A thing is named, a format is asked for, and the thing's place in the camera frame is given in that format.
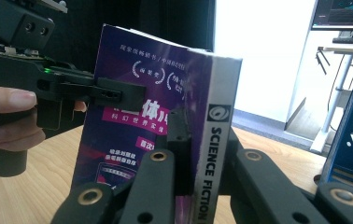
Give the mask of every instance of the book spine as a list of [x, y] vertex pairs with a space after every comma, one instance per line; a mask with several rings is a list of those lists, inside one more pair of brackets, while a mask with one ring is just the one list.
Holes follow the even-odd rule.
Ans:
[[213, 57], [191, 223], [213, 223], [242, 60]]

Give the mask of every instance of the white wall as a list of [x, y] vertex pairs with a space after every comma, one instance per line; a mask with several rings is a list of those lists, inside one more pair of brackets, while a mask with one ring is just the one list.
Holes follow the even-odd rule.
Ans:
[[243, 58], [236, 109], [287, 121], [314, 4], [217, 1], [215, 52]]

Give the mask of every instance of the logo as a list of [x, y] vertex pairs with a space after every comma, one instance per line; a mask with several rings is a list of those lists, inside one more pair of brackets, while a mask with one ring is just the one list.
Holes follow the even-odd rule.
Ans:
[[209, 105], [206, 120], [215, 122], [228, 122], [231, 113], [230, 105]]

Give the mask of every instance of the purple book cover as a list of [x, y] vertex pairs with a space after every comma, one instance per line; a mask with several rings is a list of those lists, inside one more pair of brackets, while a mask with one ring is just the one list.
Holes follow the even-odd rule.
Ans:
[[[72, 188], [99, 182], [115, 188], [135, 176], [157, 135], [167, 134], [168, 112], [184, 106], [191, 127], [192, 176], [203, 141], [213, 57], [104, 25], [95, 78], [146, 86], [139, 113], [89, 105]], [[176, 222], [186, 222], [191, 197], [176, 198]]]

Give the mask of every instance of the black mount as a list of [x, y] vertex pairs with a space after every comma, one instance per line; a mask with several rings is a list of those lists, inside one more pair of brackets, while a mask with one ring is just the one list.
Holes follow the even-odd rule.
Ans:
[[[75, 101], [140, 111], [145, 87], [95, 79], [71, 63], [55, 62], [39, 54], [37, 49], [46, 45], [54, 24], [31, 9], [36, 2], [52, 1], [0, 0], [0, 87], [36, 93], [37, 126], [45, 130], [47, 137], [83, 124], [83, 113], [76, 113], [74, 118]], [[25, 111], [0, 115], [0, 125], [29, 114]], [[0, 149], [0, 176], [24, 172], [26, 158], [26, 150]]]
[[[191, 170], [184, 171], [191, 140], [181, 113], [171, 111], [167, 140], [145, 154], [133, 179], [114, 190], [100, 183], [73, 189], [51, 223], [175, 223], [175, 196], [192, 194]], [[243, 149], [233, 130], [225, 150], [219, 194], [232, 196], [236, 223], [353, 223], [350, 186], [326, 183], [315, 195], [299, 189], [265, 153]]]

